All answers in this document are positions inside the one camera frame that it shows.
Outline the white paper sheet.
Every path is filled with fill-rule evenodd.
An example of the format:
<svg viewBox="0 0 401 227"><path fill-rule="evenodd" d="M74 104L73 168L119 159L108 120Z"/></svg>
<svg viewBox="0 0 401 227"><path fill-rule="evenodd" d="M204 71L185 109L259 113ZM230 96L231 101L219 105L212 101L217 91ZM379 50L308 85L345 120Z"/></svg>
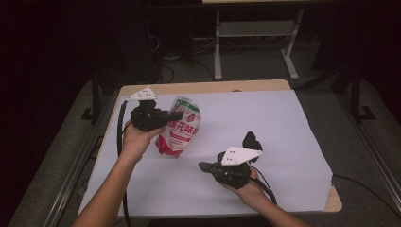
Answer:
<svg viewBox="0 0 401 227"><path fill-rule="evenodd" d="M248 131L263 152L255 162L280 207L320 212L326 206L332 171L292 91L191 94L200 109L200 129L178 158L150 145L135 167L127 214L132 217L247 215L231 191L198 163L213 163L228 147L240 147Z"/></svg>

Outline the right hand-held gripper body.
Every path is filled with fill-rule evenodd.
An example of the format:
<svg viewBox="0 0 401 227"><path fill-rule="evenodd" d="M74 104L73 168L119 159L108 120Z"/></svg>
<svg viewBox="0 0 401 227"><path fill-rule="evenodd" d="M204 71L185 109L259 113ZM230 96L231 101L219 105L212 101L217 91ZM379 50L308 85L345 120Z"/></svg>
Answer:
<svg viewBox="0 0 401 227"><path fill-rule="evenodd" d="M251 178L250 163L239 166L223 166L216 161L215 164L219 165L221 173L211 175L218 183L224 183L235 189L239 189L246 185Z"/></svg>

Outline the glass jar with black lid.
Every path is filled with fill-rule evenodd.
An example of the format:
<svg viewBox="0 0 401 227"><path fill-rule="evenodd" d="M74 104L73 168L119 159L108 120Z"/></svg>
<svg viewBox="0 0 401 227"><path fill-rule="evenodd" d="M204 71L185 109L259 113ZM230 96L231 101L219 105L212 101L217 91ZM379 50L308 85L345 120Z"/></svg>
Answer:
<svg viewBox="0 0 401 227"><path fill-rule="evenodd" d="M248 131L242 147L228 147L218 155L218 163L223 166L239 166L254 163L262 155L263 149L252 131Z"/></svg>

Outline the person's right hand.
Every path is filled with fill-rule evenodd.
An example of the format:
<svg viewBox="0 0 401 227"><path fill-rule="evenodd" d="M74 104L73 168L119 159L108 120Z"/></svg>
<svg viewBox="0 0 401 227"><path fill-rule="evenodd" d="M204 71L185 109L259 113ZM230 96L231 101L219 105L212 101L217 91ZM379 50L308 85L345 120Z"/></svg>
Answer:
<svg viewBox="0 0 401 227"><path fill-rule="evenodd" d="M239 189L235 189L224 183L221 186L237 194L244 204L255 211L259 211L266 202L270 202L263 189L252 181L249 181Z"/></svg>

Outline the white metal desk frame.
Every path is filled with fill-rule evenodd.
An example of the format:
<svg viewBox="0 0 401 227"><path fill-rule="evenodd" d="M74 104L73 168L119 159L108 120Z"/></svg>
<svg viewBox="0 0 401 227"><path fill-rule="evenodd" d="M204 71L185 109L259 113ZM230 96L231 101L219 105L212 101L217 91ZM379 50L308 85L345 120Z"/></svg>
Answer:
<svg viewBox="0 0 401 227"><path fill-rule="evenodd" d="M289 2L290 0L202 0L203 4L232 4L232 3L273 3ZM296 17L292 20L277 21L222 21L220 11L216 12L215 25L215 51L214 51L214 80L222 80L220 39L238 37L289 37L286 48L281 50L283 61L291 79L298 80L299 76L291 59L302 19L304 9L298 9Z"/></svg>

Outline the person's left hand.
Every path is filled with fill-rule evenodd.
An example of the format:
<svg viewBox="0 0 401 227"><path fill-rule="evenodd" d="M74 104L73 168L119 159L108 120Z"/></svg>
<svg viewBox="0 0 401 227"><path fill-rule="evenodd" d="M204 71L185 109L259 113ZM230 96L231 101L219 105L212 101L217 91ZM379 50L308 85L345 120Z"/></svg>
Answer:
<svg viewBox="0 0 401 227"><path fill-rule="evenodd" d="M135 128L132 123L127 122L124 129L123 145L120 157L130 161L131 163L139 162L147 150L151 140L165 130L165 127L161 127L152 131L141 131Z"/></svg>

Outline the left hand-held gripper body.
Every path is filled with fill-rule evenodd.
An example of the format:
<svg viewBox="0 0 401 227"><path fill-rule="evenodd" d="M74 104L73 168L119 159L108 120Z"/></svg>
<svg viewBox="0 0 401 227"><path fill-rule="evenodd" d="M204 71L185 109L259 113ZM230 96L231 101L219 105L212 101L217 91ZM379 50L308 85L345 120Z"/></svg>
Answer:
<svg viewBox="0 0 401 227"><path fill-rule="evenodd" d="M130 122L141 131L153 131L167 124L168 111L156 107L157 95L145 88L126 97L127 101L138 101L139 105L131 111Z"/></svg>

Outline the black metal stand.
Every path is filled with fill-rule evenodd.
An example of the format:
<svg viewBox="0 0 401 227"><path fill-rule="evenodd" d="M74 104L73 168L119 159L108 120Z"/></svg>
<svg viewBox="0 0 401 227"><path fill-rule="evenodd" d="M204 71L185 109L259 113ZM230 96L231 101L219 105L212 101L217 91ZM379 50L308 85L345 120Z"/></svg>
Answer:
<svg viewBox="0 0 401 227"><path fill-rule="evenodd" d="M93 74L91 79L92 88L92 107L87 108L82 116L81 120L90 120L92 124L95 124L100 116L100 85L96 74Z"/></svg>
<svg viewBox="0 0 401 227"><path fill-rule="evenodd" d="M350 73L351 97L350 112L351 116L360 123L362 120L375 120L375 116L368 106L360 105L361 76L355 64L351 65Z"/></svg>

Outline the white and red seasoning bag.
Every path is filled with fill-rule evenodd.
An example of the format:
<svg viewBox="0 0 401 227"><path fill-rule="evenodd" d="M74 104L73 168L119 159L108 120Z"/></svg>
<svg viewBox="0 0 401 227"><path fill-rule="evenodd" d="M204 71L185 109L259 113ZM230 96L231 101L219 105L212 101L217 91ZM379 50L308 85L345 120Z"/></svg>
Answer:
<svg viewBox="0 0 401 227"><path fill-rule="evenodd" d="M183 112L180 120L171 121L166 130L159 135L155 145L159 153L178 158L200 129L201 112L191 99L177 96L170 112Z"/></svg>

